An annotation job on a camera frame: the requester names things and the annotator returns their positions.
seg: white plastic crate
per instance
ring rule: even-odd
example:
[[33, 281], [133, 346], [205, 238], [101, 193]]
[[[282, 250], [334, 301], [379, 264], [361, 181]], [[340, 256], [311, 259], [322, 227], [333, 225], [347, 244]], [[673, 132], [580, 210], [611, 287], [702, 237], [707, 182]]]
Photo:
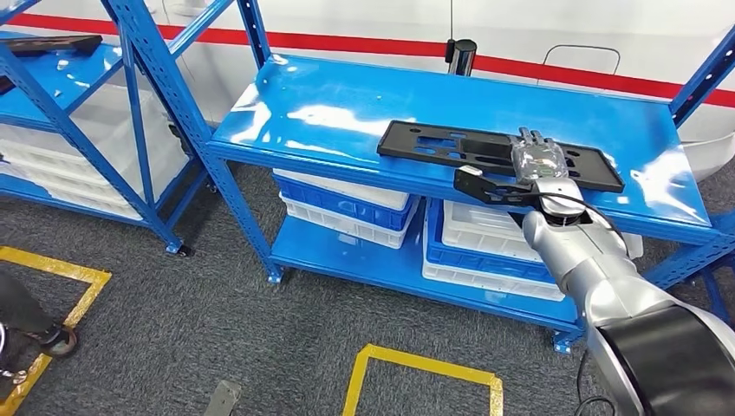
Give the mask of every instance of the white plastic crate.
[[142, 219], [140, 214], [124, 199], [108, 198], [91, 192], [81, 191], [58, 183], [36, 182], [37, 185], [46, 189], [51, 197], [72, 204], [86, 206], [98, 211], [109, 212], [131, 219]]
[[[179, 143], [179, 139], [167, 131], [161, 105], [152, 93], [140, 91], [140, 113], [149, 159], [156, 159], [171, 143]], [[133, 120], [125, 87], [103, 85], [72, 113], [71, 118], [115, 170], [138, 170]], [[93, 182], [105, 180], [87, 159], [57, 133], [0, 125], [0, 153], [11, 163], [21, 162], [28, 166], [55, 169]], [[133, 186], [140, 184], [140, 175], [125, 179]]]
[[424, 258], [421, 275], [430, 280], [462, 284], [496, 292], [512, 293], [559, 302], [564, 293], [554, 283], [544, 283], [514, 276], [505, 276], [478, 270], [461, 269], [426, 260], [427, 221], [424, 220]]
[[[643, 256], [641, 236], [622, 233], [630, 258]], [[521, 227], [505, 211], [444, 201], [441, 242], [464, 250], [482, 251], [541, 262], [526, 243]]]
[[385, 206], [392, 210], [401, 211], [406, 207], [408, 194], [405, 192], [391, 191], [389, 189], [376, 188], [374, 186], [353, 184], [337, 179], [322, 178], [320, 176], [308, 175], [306, 173], [284, 171], [273, 169], [273, 173], [285, 178], [297, 180], [313, 186], [337, 192], [352, 198], [362, 199], [371, 204]]
[[[161, 130], [157, 133], [167, 133], [166, 125], [161, 123]], [[163, 152], [155, 155], [155, 159], [149, 159], [148, 165], [151, 168], [151, 184], [153, 186], [153, 197], [158, 201], [161, 193], [176, 178], [176, 176], [184, 168], [189, 157], [181, 149], [178, 142], [171, 142], [167, 148], [162, 149]], [[45, 188], [52, 196], [55, 189], [62, 189], [62, 194], [68, 192], [81, 192], [82, 195], [95, 195], [102, 201], [114, 201], [119, 205], [127, 205], [127, 201], [110, 185], [104, 178], [84, 178], [74, 174], [73, 172], [63, 172], [56, 169], [46, 167], [37, 167], [28, 165], [26, 162], [17, 161], [11, 164], [16, 169], [23, 172], [25, 179], [36, 183]], [[120, 172], [123, 178], [133, 179], [133, 190], [144, 198], [142, 179], [140, 178], [140, 169], [138, 164], [131, 164], [128, 168]]]
[[12, 165], [4, 160], [0, 160], [0, 175], [10, 175], [20, 179], [27, 178], [25, 171], [21, 167]]
[[371, 241], [376, 244], [385, 245], [392, 249], [399, 249], [403, 244], [403, 238], [406, 236], [406, 230], [411, 223], [411, 218], [419, 207], [420, 199], [417, 199], [411, 208], [406, 225], [401, 231], [392, 231], [377, 225], [359, 221], [351, 217], [347, 217], [336, 212], [323, 210], [322, 208], [303, 204], [297, 201], [284, 198], [279, 195], [281, 200], [286, 204], [286, 209], [291, 217], [300, 218], [310, 223], [319, 224], [331, 230], [339, 231], [352, 237], [358, 237], [363, 240]]

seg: gray carpet floor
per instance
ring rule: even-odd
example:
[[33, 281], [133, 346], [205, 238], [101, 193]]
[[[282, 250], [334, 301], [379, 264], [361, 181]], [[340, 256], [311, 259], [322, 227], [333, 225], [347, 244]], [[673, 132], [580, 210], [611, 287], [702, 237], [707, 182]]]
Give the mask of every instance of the gray carpet floor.
[[[701, 187], [715, 211], [735, 206], [734, 172]], [[284, 208], [269, 173], [240, 166], [236, 176], [272, 240]], [[79, 324], [79, 351], [51, 363], [21, 415], [203, 414], [221, 380], [243, 387], [232, 414], [336, 415], [369, 342], [497, 374], [505, 414], [576, 407], [582, 346], [557, 354], [546, 329], [327, 276], [295, 271], [270, 285], [224, 202], [206, 190], [177, 227], [197, 251], [191, 258], [167, 255], [148, 230], [18, 200], [0, 200], [0, 218], [2, 244], [113, 273]], [[644, 268], [672, 246], [646, 248]], [[735, 314], [735, 279], [718, 279]], [[56, 314], [84, 290], [59, 284], [32, 286]], [[701, 284], [673, 291], [707, 305]], [[487, 414], [488, 401], [472, 383], [371, 361], [358, 414]]]

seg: yellow floor tape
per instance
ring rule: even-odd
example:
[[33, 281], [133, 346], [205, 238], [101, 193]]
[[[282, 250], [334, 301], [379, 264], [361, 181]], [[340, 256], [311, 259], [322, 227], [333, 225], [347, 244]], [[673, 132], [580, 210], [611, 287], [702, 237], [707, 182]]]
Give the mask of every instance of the yellow floor tape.
[[368, 369], [368, 360], [371, 358], [488, 386], [490, 416], [503, 416], [503, 382], [495, 374], [373, 344], [367, 344], [354, 359], [342, 416], [354, 416], [357, 401], [360, 399], [362, 382]]
[[[64, 324], [70, 327], [76, 326], [77, 322], [87, 313], [87, 309], [92, 305], [94, 299], [100, 294], [100, 291], [110, 279], [110, 273], [106, 271], [94, 270], [87, 267], [77, 266], [76, 264], [66, 263], [61, 260], [39, 256], [37, 254], [28, 253], [27, 251], [13, 249], [11, 247], [0, 247], [0, 260], [10, 263], [20, 264], [41, 271], [47, 271], [58, 276], [67, 277], [69, 279], [79, 280], [89, 283], [87, 291], [84, 292], [74, 309], [69, 312]], [[0, 415], [10, 416], [16, 412], [17, 408], [23, 403], [23, 399], [28, 395], [30, 389], [36, 384], [41, 373], [49, 366], [51, 357], [40, 354], [33, 361], [28, 369], [28, 379], [13, 389], [12, 393], [5, 401], [0, 404]]]

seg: red stripe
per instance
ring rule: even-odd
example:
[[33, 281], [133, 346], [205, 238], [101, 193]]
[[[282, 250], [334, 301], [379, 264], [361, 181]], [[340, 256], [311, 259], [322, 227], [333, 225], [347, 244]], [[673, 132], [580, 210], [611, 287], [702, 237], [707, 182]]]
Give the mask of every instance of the red stripe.
[[[80, 19], [77, 17], [44, 16], [22, 13], [8, 24], [40, 29], [57, 29], [75, 32], [117, 35], [112, 22]], [[182, 26], [160, 24], [159, 30], [165, 39], [173, 39], [183, 29]], [[198, 42], [230, 45], [246, 45], [247, 36], [243, 30], [209, 28], [199, 37]], [[270, 46], [276, 48], [331, 50], [340, 52], [359, 52], [383, 55], [444, 56], [444, 43], [403, 41], [394, 39], [375, 39], [368, 37], [308, 35], [300, 33], [268, 32]], [[555, 67], [533, 62], [516, 61], [494, 56], [475, 57], [474, 69], [498, 74], [516, 75], [545, 81], [602, 88], [631, 94], [642, 94], [660, 98], [673, 98], [681, 88], [673, 82], [645, 80], [621, 75], [608, 75], [580, 69]], [[735, 91], [718, 89], [706, 102], [716, 106], [735, 108]]]

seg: blue plastic crate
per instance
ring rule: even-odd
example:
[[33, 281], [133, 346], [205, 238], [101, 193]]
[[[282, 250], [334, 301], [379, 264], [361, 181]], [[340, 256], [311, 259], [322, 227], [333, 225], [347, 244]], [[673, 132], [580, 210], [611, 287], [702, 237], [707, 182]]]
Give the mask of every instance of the blue plastic crate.
[[551, 277], [543, 263], [481, 251], [458, 249], [443, 244], [441, 242], [441, 232], [444, 225], [444, 204], [441, 199], [429, 199], [426, 215], [428, 220], [426, 260], [429, 263], [522, 277], [543, 283], [555, 283], [554, 278]]
[[406, 206], [402, 210], [396, 211], [339, 192], [328, 191], [318, 186], [285, 178], [275, 173], [273, 179], [281, 187], [281, 193], [285, 198], [337, 212], [393, 231], [403, 230], [411, 207], [418, 198], [416, 195], [409, 195]]

